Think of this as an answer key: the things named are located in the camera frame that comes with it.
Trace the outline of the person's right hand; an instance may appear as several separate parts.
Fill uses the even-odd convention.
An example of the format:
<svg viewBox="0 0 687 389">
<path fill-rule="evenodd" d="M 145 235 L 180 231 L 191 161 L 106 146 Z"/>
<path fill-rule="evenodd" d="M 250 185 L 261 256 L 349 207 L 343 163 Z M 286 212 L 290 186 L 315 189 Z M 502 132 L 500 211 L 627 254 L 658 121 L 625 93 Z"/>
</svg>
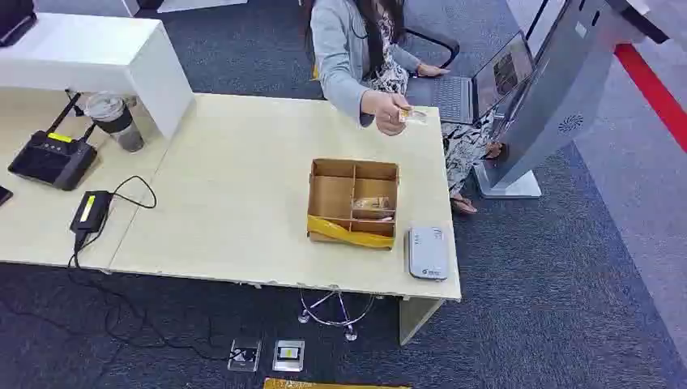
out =
<svg viewBox="0 0 687 389">
<path fill-rule="evenodd" d="M 384 135 L 396 136 L 406 125 L 400 121 L 400 112 L 411 110 L 404 96 L 367 90 L 361 99 L 361 112 L 374 116 L 376 127 Z"/>
</svg>

